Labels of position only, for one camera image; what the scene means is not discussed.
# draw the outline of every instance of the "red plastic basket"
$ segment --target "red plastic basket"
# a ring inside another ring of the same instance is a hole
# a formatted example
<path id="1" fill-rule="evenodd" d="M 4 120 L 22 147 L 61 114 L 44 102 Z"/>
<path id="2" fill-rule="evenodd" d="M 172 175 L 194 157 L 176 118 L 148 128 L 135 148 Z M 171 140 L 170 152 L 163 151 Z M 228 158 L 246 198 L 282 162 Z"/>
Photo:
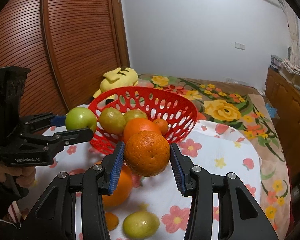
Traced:
<path id="1" fill-rule="evenodd" d="M 105 101 L 110 96 L 115 100 L 107 105 Z M 165 138 L 169 143 L 178 143 L 192 130 L 197 121 L 197 108 L 183 96 L 154 88 L 121 87 L 102 93 L 89 105 L 89 109 L 99 117 L 102 110 L 113 107 L 125 113 L 132 109 L 144 111 L 149 120 L 162 118 L 167 120 L 169 130 Z M 111 154 L 121 136 L 108 134 L 98 122 L 97 131 L 90 141 L 91 145 L 103 154 Z"/>

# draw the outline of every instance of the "wooden cabinet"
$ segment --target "wooden cabinet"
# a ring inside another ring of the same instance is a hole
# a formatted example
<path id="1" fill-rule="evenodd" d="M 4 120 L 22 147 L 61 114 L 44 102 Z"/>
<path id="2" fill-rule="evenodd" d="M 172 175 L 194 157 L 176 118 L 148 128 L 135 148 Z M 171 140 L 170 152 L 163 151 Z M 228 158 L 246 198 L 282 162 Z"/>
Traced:
<path id="1" fill-rule="evenodd" d="M 267 98 L 278 109 L 275 129 L 293 177 L 300 172 L 300 92 L 270 68 L 266 86 Z"/>

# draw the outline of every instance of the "blue gripper pad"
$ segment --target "blue gripper pad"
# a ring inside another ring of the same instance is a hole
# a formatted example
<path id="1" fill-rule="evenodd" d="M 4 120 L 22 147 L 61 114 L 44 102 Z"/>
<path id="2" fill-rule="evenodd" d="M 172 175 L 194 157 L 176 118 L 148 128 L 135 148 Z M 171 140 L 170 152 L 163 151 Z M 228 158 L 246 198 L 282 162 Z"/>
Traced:
<path id="1" fill-rule="evenodd" d="M 114 149 L 113 154 L 117 154 L 116 159 L 110 173 L 110 182 L 109 182 L 109 193 L 112 195 L 115 189 L 117 188 L 122 165 L 123 165 L 123 155 L 124 155 L 125 144 L 122 142 L 118 147 Z"/>
<path id="2" fill-rule="evenodd" d="M 186 192 L 185 176 L 183 174 L 180 163 L 177 159 L 177 155 L 172 145 L 170 145 L 170 163 L 172 166 L 172 171 L 173 171 L 174 178 L 176 180 L 178 190 L 181 192 L 182 195 L 184 195 L 184 193 Z"/>

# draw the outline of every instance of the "floral bedspread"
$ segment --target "floral bedspread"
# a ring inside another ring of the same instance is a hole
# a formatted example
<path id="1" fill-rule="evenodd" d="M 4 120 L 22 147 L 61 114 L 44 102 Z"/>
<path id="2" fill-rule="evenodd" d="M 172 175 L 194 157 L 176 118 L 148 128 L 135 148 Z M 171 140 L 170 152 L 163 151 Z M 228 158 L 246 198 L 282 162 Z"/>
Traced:
<path id="1" fill-rule="evenodd" d="M 140 75 L 138 86 L 183 95 L 196 105 L 199 119 L 233 127 L 252 143 L 260 157 L 260 206 L 279 239 L 284 239 L 290 222 L 288 169 L 278 135 L 257 90 L 237 84 L 153 74 Z"/>

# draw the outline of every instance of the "yellow plush toy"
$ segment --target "yellow plush toy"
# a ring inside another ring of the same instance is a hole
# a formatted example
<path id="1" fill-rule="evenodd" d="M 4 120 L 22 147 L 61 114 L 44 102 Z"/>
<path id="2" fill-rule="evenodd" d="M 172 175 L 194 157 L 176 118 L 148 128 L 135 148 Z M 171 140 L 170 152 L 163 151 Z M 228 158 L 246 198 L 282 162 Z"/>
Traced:
<path id="1" fill-rule="evenodd" d="M 100 89 L 94 93 L 93 98 L 101 95 L 108 90 L 119 88 L 119 87 L 128 87 L 138 85 L 138 74 L 132 68 L 116 68 L 111 70 L 103 75 L 105 78 L 101 81 Z"/>

